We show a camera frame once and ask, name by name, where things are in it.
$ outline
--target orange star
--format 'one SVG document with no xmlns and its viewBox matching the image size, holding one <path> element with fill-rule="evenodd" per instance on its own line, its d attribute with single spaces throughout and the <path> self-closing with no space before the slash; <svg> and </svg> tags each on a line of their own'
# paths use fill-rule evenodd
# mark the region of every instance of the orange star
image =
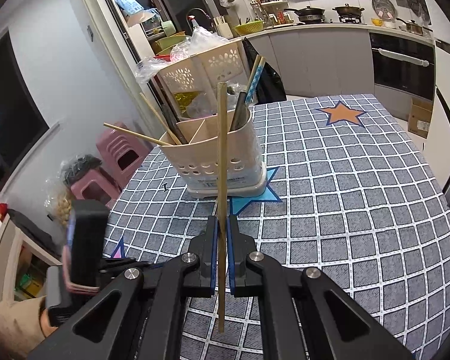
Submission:
<svg viewBox="0 0 450 360">
<path fill-rule="evenodd" d="M 347 122 L 353 123 L 357 126 L 365 127 L 359 119 L 359 116 L 366 113 L 366 111 L 348 108 L 341 101 L 333 108 L 320 108 L 318 111 L 326 112 L 328 114 L 327 126 L 346 120 Z"/>
</svg>

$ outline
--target oven handle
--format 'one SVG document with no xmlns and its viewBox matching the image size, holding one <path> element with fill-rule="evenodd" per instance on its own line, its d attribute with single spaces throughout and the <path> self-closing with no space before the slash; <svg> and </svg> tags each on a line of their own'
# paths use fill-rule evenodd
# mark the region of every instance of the oven handle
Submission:
<svg viewBox="0 0 450 360">
<path fill-rule="evenodd" d="M 388 51 L 388 50 L 384 50 L 384 49 L 373 49 L 373 50 L 378 51 L 381 55 L 383 55 L 387 58 L 398 59 L 399 61 L 404 61 L 404 62 L 410 62 L 412 64 L 415 64 L 418 66 L 423 66 L 425 68 L 430 65 L 430 62 L 428 62 L 424 59 L 418 59 L 418 58 L 414 58 L 409 55 L 399 54 L 398 52 Z"/>
</svg>

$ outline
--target star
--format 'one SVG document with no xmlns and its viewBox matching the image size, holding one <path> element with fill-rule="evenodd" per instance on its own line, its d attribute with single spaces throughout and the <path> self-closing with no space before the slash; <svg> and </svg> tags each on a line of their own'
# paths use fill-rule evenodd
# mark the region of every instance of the star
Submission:
<svg viewBox="0 0 450 360">
<path fill-rule="evenodd" d="M 319 108 L 318 111 L 326 112 L 328 114 L 327 126 L 345 120 L 357 126 L 365 127 L 359 119 L 359 116 L 365 114 L 366 111 L 348 108 L 341 101 L 333 108 Z"/>
<path fill-rule="evenodd" d="M 123 235 L 122 238 L 120 238 L 120 241 L 118 241 L 118 244 L 116 245 L 114 251 L 110 255 L 113 259 L 123 259 L 125 258 L 125 245 L 123 243 Z"/>
<path fill-rule="evenodd" d="M 277 173 L 278 167 L 267 169 L 267 187 L 265 191 L 260 196 L 255 196 L 252 198 L 240 198 L 231 196 L 230 197 L 230 212 L 233 215 L 240 214 L 246 207 L 252 202 L 276 202 L 281 203 L 282 200 L 277 196 L 277 194 L 270 187 L 270 180 L 272 180 Z"/>
</svg>

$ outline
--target table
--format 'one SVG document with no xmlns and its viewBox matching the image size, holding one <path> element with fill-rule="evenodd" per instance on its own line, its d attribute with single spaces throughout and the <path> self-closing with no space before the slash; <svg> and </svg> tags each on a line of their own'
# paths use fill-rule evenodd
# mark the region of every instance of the table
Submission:
<svg viewBox="0 0 450 360">
<path fill-rule="evenodd" d="M 319 110 L 343 105 L 358 110 L 358 124 Z M 240 231 L 286 266 L 323 269 L 417 359 L 429 359 L 450 330 L 450 210 L 407 133 L 373 95 L 252 112 L 279 201 L 234 200 Z M 187 250 L 215 209 L 215 199 L 192 198 L 154 148 L 110 214 L 104 253 L 123 238 L 127 256 L 166 261 Z M 224 334 L 217 309 L 216 296 L 189 299 L 180 358 L 263 358 L 256 299 L 227 293 Z"/>
</svg>

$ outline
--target beige sleeve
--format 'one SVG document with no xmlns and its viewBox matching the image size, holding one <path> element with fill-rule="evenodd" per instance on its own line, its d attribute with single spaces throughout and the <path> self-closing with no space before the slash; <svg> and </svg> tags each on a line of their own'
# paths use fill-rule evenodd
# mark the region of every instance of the beige sleeve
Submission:
<svg viewBox="0 0 450 360">
<path fill-rule="evenodd" d="M 40 328 L 44 299 L 40 297 L 12 304 L 0 302 L 0 344 L 15 358 L 26 358 L 45 339 Z"/>
</svg>

